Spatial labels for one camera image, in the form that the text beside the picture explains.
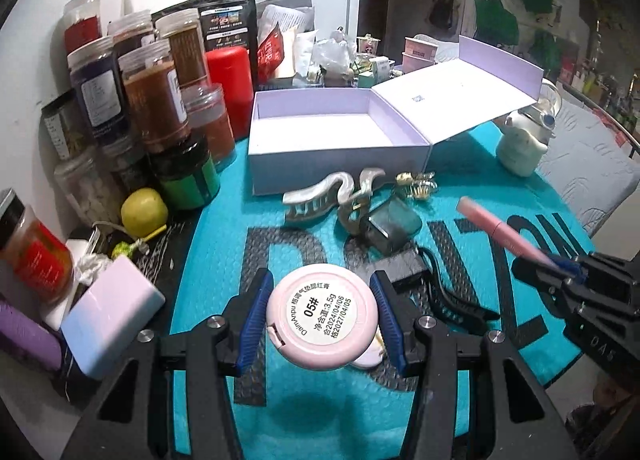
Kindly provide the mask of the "green jar black lid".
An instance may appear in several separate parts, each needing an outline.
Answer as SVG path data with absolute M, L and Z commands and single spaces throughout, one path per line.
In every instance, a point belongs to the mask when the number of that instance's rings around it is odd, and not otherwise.
M 164 197 L 176 210 L 201 209 L 214 200 L 220 181 L 207 139 L 191 134 L 178 144 L 149 154 Z

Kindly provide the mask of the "lavender open gift box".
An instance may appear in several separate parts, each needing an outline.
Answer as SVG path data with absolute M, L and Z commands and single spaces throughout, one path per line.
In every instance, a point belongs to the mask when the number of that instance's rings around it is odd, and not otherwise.
M 254 194 L 363 168 L 421 173 L 439 142 L 537 101 L 541 68 L 474 38 L 462 36 L 458 49 L 454 59 L 371 88 L 257 93 L 247 149 Z

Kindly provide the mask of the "yellow green fruit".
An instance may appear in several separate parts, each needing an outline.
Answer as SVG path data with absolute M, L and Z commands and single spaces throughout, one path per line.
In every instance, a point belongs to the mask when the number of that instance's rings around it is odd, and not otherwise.
M 122 204 L 120 218 L 131 237 L 142 238 L 166 224 L 168 207 L 156 190 L 141 188 Z

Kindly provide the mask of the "red cylindrical canister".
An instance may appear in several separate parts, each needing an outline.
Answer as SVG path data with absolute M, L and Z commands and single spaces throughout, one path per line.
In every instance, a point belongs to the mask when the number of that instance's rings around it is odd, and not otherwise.
M 222 86 L 234 139 L 247 138 L 250 134 L 254 88 L 246 48 L 217 48 L 206 52 L 205 58 L 210 80 Z

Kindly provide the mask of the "clear crumpled plastic bag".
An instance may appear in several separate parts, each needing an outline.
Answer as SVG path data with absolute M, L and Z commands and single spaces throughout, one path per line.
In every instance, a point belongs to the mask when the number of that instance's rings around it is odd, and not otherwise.
M 314 43 L 311 62 L 331 76 L 348 76 L 356 57 L 356 42 L 342 28 Z

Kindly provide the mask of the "dark purple jar white label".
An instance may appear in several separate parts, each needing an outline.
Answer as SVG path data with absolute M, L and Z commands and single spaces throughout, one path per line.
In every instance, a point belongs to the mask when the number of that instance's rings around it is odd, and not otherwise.
M 130 129 L 126 97 L 111 36 L 102 36 L 67 56 L 80 108 L 92 137 L 100 146 L 111 145 Z

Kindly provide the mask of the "purple object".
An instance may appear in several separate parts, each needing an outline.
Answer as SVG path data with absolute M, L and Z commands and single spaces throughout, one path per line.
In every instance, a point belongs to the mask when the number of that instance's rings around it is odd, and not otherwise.
M 44 371 L 61 369 L 60 341 L 40 324 L 1 299 L 1 348 L 14 356 L 37 364 Z

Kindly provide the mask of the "pink round compact gold stripe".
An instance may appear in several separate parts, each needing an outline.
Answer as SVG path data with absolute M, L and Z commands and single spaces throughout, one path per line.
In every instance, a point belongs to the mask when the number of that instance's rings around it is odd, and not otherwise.
M 367 349 L 353 360 L 350 365 L 358 370 L 372 370 L 382 364 L 386 350 L 380 330 L 376 330 L 374 338 Z

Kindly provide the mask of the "green white medicine box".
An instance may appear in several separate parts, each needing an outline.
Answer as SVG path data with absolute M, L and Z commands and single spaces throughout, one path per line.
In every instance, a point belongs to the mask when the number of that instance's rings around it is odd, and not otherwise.
M 366 55 L 356 61 L 356 79 L 359 88 L 371 88 L 392 77 L 394 62 L 386 56 Z

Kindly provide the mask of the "red label sauce jar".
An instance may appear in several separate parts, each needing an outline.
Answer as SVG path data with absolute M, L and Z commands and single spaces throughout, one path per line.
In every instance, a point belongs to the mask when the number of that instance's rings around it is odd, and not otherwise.
M 52 304 L 66 295 L 72 254 L 13 188 L 1 191 L 1 258 L 41 302 Z

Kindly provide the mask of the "white rectangular power bank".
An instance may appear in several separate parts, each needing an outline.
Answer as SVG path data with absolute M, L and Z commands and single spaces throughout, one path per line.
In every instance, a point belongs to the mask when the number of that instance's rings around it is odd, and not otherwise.
M 88 378 L 101 380 L 165 304 L 165 297 L 126 256 L 119 256 L 61 324 L 70 354 Z

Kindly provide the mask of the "brown spice jar white label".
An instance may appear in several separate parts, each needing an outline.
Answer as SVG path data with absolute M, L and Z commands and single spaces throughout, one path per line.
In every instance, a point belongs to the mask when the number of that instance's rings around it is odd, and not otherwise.
M 186 139 L 191 130 L 166 38 L 122 55 L 118 65 L 144 149 L 159 154 Z

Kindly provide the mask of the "pink lipstick tube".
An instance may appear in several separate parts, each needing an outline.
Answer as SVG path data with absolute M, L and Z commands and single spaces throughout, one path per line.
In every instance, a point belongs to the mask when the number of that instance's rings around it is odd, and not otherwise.
M 471 198 L 461 197 L 457 204 L 457 211 L 517 258 L 527 258 L 529 261 L 549 268 L 560 269 L 544 252 L 533 246 L 506 222 L 500 220 L 499 217 L 484 209 Z

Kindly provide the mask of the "tall brown spice jar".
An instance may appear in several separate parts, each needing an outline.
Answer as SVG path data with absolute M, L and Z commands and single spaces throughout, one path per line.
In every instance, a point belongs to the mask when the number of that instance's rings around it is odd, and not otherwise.
M 179 87 L 186 90 L 206 83 L 208 70 L 198 10 L 188 8 L 160 17 L 155 27 L 160 38 L 169 42 Z

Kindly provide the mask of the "clear jar white contents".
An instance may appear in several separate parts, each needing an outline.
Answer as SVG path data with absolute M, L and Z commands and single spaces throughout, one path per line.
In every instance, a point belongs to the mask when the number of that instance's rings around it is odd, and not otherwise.
M 83 223 L 119 223 L 124 196 L 96 146 L 61 162 L 54 178 Z

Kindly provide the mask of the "pearl white large hair clip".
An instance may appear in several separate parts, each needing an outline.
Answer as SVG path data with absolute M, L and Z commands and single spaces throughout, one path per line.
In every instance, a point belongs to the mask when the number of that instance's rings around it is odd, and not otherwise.
M 349 173 L 335 172 L 312 186 L 288 191 L 282 197 L 283 205 L 288 208 L 285 221 L 310 223 L 336 209 L 337 220 L 346 232 L 359 235 L 362 222 L 370 212 L 374 183 L 385 175 L 382 168 L 364 168 L 356 183 Z

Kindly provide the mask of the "red foil snack bag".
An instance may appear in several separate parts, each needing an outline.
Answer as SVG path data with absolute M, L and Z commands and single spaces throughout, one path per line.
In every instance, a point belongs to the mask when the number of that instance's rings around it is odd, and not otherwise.
M 258 83 L 267 83 L 284 61 L 284 44 L 280 26 L 276 24 L 257 51 Z

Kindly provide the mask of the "short clear lid brown jar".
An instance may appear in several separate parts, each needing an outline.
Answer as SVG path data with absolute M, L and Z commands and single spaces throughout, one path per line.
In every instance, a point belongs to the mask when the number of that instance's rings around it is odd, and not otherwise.
M 235 158 L 235 140 L 222 86 L 191 86 L 182 92 L 182 100 L 191 130 L 206 137 L 215 168 L 222 171 Z

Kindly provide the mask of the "red filled clear jar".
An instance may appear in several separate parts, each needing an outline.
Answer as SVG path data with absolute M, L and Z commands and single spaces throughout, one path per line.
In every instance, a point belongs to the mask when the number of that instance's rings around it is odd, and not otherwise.
M 63 8 L 64 45 L 66 53 L 102 36 L 100 0 L 70 0 Z

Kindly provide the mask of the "pink round compact with label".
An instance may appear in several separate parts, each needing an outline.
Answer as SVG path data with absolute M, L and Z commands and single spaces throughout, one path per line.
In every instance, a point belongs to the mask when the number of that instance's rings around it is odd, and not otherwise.
M 374 341 L 378 306 L 354 272 L 331 264 L 299 267 L 274 287 L 267 305 L 271 344 L 299 368 L 329 371 L 359 358 Z

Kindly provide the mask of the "smoky transparent square case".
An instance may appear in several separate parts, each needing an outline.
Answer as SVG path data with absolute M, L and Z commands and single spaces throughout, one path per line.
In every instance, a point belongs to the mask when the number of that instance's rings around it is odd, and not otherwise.
M 385 256 L 401 250 L 421 228 L 420 216 L 395 196 L 381 203 L 360 222 L 363 240 Z

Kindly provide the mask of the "black snack pouch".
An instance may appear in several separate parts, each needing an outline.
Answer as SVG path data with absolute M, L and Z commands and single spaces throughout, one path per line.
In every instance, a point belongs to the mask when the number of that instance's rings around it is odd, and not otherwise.
M 189 8 L 196 8 L 200 15 L 206 52 L 232 46 L 242 46 L 247 50 L 253 88 L 257 90 L 256 0 L 187 0 L 153 12 L 151 17 L 153 22 L 157 22 L 162 17 Z

